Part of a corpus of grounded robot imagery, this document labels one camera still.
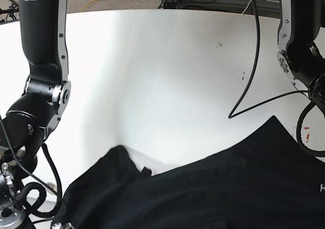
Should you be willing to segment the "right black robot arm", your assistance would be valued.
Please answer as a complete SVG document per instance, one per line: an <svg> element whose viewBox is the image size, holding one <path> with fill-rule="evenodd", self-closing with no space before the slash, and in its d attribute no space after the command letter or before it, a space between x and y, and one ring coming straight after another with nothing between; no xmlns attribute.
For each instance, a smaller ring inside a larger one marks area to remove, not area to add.
<svg viewBox="0 0 325 229"><path fill-rule="evenodd" d="M67 0L19 0L22 48L30 73L22 96L1 118L1 228L52 228L66 204L46 140L67 107L71 83L66 46Z"/></svg>

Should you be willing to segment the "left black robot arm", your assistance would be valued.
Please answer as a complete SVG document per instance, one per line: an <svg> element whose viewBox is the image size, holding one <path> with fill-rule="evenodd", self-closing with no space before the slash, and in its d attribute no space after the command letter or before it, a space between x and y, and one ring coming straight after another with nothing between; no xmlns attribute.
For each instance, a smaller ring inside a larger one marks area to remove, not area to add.
<svg viewBox="0 0 325 229"><path fill-rule="evenodd" d="M313 90L324 75L318 36L323 0L279 0L277 60L296 90Z"/></svg>

